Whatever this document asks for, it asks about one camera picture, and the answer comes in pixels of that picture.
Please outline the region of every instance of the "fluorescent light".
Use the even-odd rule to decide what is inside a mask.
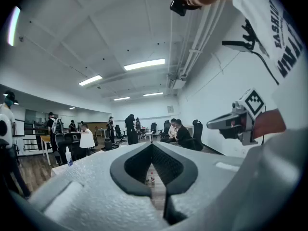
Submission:
[[[114,101],[123,100],[123,99],[130,99],[130,97],[126,97],[126,98],[117,98],[117,99],[114,99]]]
[[[19,13],[20,13],[20,9],[18,7],[15,7],[13,10],[12,18],[11,18],[9,35],[8,35],[8,43],[12,46],[14,46],[14,36],[15,36],[15,30],[16,30]]]
[[[153,96],[153,95],[160,95],[160,94],[164,94],[164,93],[158,92],[158,93],[144,94],[144,96]]]
[[[97,75],[97,76],[95,76],[95,77],[92,77],[92,78],[90,78],[90,79],[87,79],[87,80],[85,80],[85,81],[80,82],[79,85],[84,86],[84,85],[87,85],[87,84],[89,84],[89,83],[91,83],[91,82],[94,82],[94,81],[99,80],[99,79],[102,79],[102,78],[103,78],[102,76]]]
[[[131,64],[131,65],[124,66],[124,68],[127,71],[129,71],[129,70],[136,69],[136,68],[150,67],[150,66],[161,65],[161,64],[165,64],[164,59],[152,60],[152,61],[142,62],[138,64]]]

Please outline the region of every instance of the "bottle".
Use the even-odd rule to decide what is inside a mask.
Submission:
[[[151,182],[154,182],[155,179],[154,179],[154,175],[153,175],[153,172],[151,172]]]
[[[70,153],[68,147],[66,147],[65,156],[68,166],[71,167],[73,165],[73,159],[72,159],[72,154]]]

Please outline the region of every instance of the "cap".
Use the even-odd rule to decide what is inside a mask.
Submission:
[[[170,5],[170,9],[180,16],[185,16],[186,10],[196,10],[199,8],[201,8],[201,6],[188,5],[185,0],[173,0]]]
[[[7,90],[6,92],[5,92],[5,94],[7,94],[5,97],[6,98],[8,98],[9,100],[11,100],[11,101],[15,101],[15,94],[14,94],[14,92],[12,92],[12,91],[10,91],[10,90]]]

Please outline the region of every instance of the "white shirt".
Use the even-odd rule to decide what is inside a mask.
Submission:
[[[168,134],[169,135],[171,134],[173,137],[175,137],[176,133],[177,133],[177,128],[171,125]]]
[[[91,132],[91,130],[90,130],[90,129],[88,129],[88,128],[84,131],[84,133],[90,133],[90,134],[92,134],[92,135],[93,135],[93,133]]]
[[[4,104],[0,105],[0,114],[6,115],[12,124],[15,122],[15,117],[13,112],[7,107],[5,107]]]
[[[288,12],[279,0],[232,2],[249,20],[273,62],[269,69],[279,85],[272,98],[286,127],[308,127],[308,54]]]

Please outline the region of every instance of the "office chair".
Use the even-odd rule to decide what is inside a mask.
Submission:
[[[64,138],[68,143],[73,161],[87,156],[87,148],[80,148],[81,133],[66,133],[64,134]]]
[[[161,136],[161,138],[165,138],[165,137],[169,137],[169,128],[171,127],[171,123],[169,122],[169,120],[164,122],[164,132],[163,130],[160,130],[159,135]]]
[[[115,131],[116,131],[116,137],[120,139],[116,143],[121,144],[121,143],[127,142],[127,140],[123,140],[123,138],[125,138],[127,135],[125,135],[125,131],[124,131],[124,135],[121,134],[121,129],[119,125],[115,126]]]
[[[157,127],[157,124],[155,122],[152,122],[152,124],[151,124],[151,131],[152,131],[153,137],[157,136],[157,134],[155,134],[156,133],[156,127]]]
[[[203,130],[203,125],[200,121],[194,120],[192,122],[193,124],[193,137],[191,139],[188,139],[186,141],[191,141],[191,150],[195,151],[201,151],[203,149],[203,145],[201,142],[201,135]]]
[[[145,127],[140,129],[140,131],[138,132],[138,140],[143,140],[145,138],[145,132],[146,132]]]

